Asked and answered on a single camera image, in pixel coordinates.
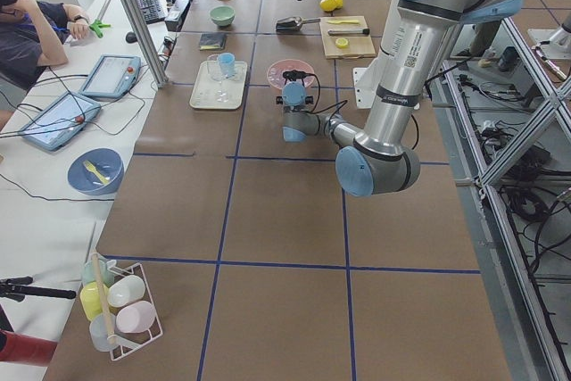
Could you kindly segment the clear wine glass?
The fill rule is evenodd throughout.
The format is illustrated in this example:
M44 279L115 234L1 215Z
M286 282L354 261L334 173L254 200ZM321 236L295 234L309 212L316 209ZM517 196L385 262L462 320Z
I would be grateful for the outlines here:
M217 59L218 54L212 54L207 58L207 71L209 77L218 84L216 93L217 101L220 103L225 103L228 101L228 92L224 84L226 78L221 73Z

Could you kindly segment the halved lemon slice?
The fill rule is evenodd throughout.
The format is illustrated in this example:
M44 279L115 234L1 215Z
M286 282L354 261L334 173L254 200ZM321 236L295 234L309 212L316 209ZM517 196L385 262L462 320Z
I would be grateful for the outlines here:
M348 48L349 44L349 40L345 37L339 37L335 40L335 46L340 49Z

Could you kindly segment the cream bear serving tray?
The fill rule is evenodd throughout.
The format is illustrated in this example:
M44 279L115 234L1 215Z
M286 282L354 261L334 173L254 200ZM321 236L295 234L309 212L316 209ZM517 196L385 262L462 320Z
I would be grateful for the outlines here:
M189 105L197 110L233 111L242 105L248 63L235 62L235 75L219 83L207 70L207 62L201 63Z

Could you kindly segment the yellow plastic cup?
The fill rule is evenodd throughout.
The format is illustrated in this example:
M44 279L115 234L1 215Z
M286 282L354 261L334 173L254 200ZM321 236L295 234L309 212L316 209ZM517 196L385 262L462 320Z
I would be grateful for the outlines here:
M89 321L92 321L103 312L96 282L84 285L80 291L79 299Z

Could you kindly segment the blue teach pendant near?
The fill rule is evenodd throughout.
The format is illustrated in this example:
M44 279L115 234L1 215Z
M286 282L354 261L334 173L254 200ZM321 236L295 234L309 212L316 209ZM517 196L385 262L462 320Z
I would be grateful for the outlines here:
M31 144L53 152L67 145L100 112L95 100L68 91L50 103L18 135Z

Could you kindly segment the blue teach pendant far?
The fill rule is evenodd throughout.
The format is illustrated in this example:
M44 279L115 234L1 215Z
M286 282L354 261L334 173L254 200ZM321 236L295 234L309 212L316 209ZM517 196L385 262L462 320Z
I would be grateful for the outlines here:
M122 98L136 84L141 66L138 56L102 55L79 93L95 99Z

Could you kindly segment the blue teach pendant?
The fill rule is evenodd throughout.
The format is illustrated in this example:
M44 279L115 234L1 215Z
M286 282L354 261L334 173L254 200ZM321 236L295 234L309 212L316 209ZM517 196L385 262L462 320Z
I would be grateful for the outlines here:
M138 56L102 55L79 93L95 99L122 98L136 84L141 66Z
M31 144L53 152L67 145L100 112L95 100L68 91L50 103L18 135Z

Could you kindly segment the blue bowl with fork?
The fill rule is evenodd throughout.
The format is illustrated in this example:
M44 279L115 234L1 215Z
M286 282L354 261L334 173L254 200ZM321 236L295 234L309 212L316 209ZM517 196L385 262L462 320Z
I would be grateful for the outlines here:
M120 155L110 148L96 148L81 154L69 167L69 185L84 195L116 193L124 177Z

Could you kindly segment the yellow lemon upper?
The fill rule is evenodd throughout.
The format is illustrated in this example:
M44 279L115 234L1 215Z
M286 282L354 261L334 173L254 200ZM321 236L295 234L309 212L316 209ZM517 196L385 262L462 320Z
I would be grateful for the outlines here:
M319 7L323 12L332 12L338 8L336 0L320 0Z

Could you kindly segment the steel ice scoop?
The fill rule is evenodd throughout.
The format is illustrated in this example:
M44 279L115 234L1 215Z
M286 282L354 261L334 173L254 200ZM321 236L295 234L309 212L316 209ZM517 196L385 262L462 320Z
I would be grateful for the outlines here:
M321 22L320 17L304 19L300 16L292 16L277 20L275 25L275 31L280 34L289 34L300 31L304 24L313 24L320 22Z

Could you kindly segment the black keyboard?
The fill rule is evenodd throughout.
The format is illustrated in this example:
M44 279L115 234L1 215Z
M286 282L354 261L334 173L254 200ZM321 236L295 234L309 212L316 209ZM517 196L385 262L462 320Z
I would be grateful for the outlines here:
M140 12L147 24L163 21L166 13L163 10L161 0L136 0Z

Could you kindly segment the seated person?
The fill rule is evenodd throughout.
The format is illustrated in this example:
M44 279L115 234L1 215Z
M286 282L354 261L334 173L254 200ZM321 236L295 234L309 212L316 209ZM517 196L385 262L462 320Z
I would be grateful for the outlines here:
M30 89L46 67L68 62L63 43L87 37L89 25L75 4L1 0L1 73Z

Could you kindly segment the yellow plastic knife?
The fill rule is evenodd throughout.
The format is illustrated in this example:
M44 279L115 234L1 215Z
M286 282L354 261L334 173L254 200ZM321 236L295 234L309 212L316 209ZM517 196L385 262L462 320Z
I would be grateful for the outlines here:
M341 25L341 24L360 24L359 20L327 20L328 24Z

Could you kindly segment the aluminium frame post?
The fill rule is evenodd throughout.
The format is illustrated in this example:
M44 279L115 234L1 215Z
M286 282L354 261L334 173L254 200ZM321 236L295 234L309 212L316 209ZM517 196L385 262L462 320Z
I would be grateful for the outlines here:
M163 63L155 49L151 34L147 28L143 14L137 4L137 0L120 0L124 8L128 21L134 30L139 47L146 59L146 63L153 75L154 82L158 88L164 87L169 79L164 71Z

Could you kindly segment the green ceramic bowl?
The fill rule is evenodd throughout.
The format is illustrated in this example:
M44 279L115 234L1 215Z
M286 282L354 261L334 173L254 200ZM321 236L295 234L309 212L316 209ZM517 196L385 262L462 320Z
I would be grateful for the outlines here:
M211 21L220 28L231 25L235 17L234 8L228 5L216 6L210 10Z

